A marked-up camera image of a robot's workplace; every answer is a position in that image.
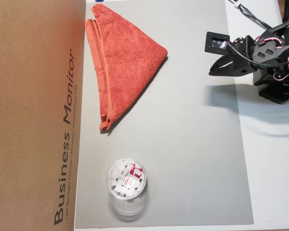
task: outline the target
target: cardboard box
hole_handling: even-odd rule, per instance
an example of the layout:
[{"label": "cardboard box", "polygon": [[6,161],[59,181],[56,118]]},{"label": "cardboard box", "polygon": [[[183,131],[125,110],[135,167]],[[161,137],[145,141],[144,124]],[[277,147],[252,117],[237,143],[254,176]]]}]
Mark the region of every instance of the cardboard box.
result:
[{"label": "cardboard box", "polygon": [[84,0],[0,1],[0,231],[71,231]]}]

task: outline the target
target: clear plastic cup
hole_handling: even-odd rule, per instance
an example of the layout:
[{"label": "clear plastic cup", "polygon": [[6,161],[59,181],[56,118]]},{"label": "clear plastic cup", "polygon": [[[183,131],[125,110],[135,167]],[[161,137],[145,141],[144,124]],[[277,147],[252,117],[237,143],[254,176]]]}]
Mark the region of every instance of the clear plastic cup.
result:
[{"label": "clear plastic cup", "polygon": [[[135,194],[134,196],[131,196],[131,197],[126,197],[125,195],[123,196],[122,194],[120,194],[120,193],[118,193],[117,191],[115,191],[115,186],[111,186],[111,180],[112,180],[111,174],[112,174],[113,171],[115,171],[115,170],[117,169],[116,166],[117,166],[120,162],[122,162],[124,165],[125,165],[125,163],[127,163],[127,165],[128,165],[131,161],[134,161],[135,164],[136,164],[136,163],[139,164],[140,167],[141,167],[141,169],[143,170],[143,171],[142,171],[142,174],[144,175],[144,178],[141,180],[141,182],[144,181],[144,183],[143,183],[142,188],[138,191],[137,194]],[[141,165],[138,161],[136,161],[136,160],[134,160],[134,159],[131,159],[131,158],[122,158],[122,159],[119,159],[119,160],[115,161],[115,162],[109,167],[109,169],[108,169],[108,171],[107,171],[107,175],[106,175],[106,184],[107,184],[107,187],[108,187],[110,193],[111,193],[115,198],[120,199],[120,200],[130,200],[130,199],[133,199],[133,198],[137,197],[137,196],[138,196],[139,194],[141,194],[141,192],[144,190],[145,185],[146,185],[146,181],[147,181],[147,173],[146,173],[146,170],[145,170],[144,166]]]}]

